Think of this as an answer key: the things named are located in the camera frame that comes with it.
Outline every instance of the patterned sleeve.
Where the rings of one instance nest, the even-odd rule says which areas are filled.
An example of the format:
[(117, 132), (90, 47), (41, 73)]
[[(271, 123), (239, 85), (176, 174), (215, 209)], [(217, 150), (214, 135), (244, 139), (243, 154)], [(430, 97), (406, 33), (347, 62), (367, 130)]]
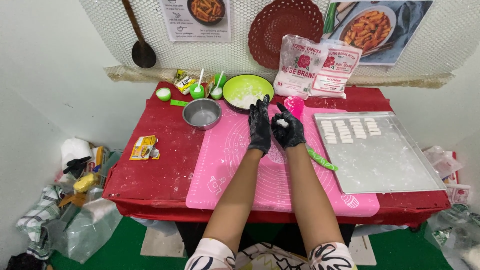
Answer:
[(212, 238), (200, 240), (185, 270), (233, 270), (235, 255), (224, 243)]
[(326, 243), (314, 248), (308, 255), (312, 270), (357, 270), (348, 247), (342, 243)]

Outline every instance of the pink silicone mat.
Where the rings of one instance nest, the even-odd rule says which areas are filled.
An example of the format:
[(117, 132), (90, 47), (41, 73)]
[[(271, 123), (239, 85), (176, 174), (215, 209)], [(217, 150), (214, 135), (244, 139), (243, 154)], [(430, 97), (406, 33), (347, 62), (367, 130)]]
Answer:
[[(238, 168), (250, 143), (248, 116), (232, 111), (219, 100), (222, 118), (205, 132), (186, 204), (190, 208), (213, 209)], [(305, 107), (303, 125), (307, 143), (326, 157), (313, 114), (345, 110)], [(279, 112), (270, 105), (268, 114)], [(346, 195), (340, 192), (334, 174), (312, 160), (315, 171), (337, 216), (373, 216), (379, 209), (376, 194)], [(288, 165), (284, 150), (273, 139), (268, 155), (260, 161), (253, 210), (291, 211)]]

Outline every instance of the forearm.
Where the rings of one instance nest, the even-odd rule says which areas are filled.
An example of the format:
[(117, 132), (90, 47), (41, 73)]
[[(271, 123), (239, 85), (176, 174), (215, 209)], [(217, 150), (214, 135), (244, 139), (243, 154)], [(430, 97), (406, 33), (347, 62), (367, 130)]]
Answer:
[(343, 243), (332, 205), (320, 184), (305, 144), (286, 150), (290, 168), (292, 207), (309, 253), (328, 242)]
[(214, 238), (238, 252), (241, 234), (255, 196), (257, 171), (263, 152), (247, 150), (208, 221), (203, 238)]

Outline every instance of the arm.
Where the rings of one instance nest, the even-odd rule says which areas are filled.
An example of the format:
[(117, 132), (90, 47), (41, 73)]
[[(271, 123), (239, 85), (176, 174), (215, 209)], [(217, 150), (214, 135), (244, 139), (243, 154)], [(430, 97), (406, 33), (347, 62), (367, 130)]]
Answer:
[(286, 149), (292, 207), (309, 253), (316, 246), (329, 242), (343, 243), (332, 205), (313, 169), (304, 143)]
[(255, 196), (257, 169), (263, 152), (247, 150), (239, 168), (215, 206), (203, 238), (213, 238), (238, 252), (243, 227)]
[[(300, 228), (307, 254), (316, 246), (328, 242), (343, 243), (332, 205), (313, 169), (305, 147), (302, 123), (282, 104), (282, 113), (272, 118), (272, 132), (287, 153), (292, 189), (292, 207)], [(287, 127), (276, 122), (283, 119)]]
[(250, 105), (248, 150), (215, 206), (203, 235), (203, 238), (213, 238), (224, 243), (235, 254), (238, 252), (241, 234), (252, 209), (258, 164), (270, 149), (271, 131), (267, 112), (269, 99), (270, 97), (265, 95), (256, 105)]

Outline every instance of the green floor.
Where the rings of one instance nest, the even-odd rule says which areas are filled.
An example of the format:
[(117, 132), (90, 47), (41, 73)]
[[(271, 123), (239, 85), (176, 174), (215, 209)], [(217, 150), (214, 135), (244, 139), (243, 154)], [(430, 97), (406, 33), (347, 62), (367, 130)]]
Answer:
[[(249, 224), (247, 230), (262, 240), (263, 232), (280, 229), (276, 224)], [(85, 264), (54, 253), (55, 270), (182, 270), (187, 259), (145, 257), (140, 255), (146, 227), (130, 218), (123, 218), (112, 238)], [(376, 266), (358, 266), (359, 270), (451, 270), (442, 253), (423, 238), (423, 230), (412, 233), (397, 230), (370, 236)]]

